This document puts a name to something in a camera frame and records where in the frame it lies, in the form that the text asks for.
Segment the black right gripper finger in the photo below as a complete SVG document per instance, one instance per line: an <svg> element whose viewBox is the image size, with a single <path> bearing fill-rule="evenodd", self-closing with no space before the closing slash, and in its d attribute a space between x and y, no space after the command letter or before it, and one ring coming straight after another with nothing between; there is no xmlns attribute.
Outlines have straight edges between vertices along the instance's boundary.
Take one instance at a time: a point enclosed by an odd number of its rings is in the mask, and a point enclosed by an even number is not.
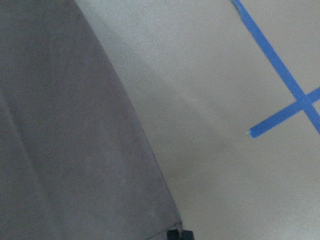
<svg viewBox="0 0 320 240"><path fill-rule="evenodd" d="M194 233L190 230L171 229L166 236L167 240L194 240Z"/></svg>

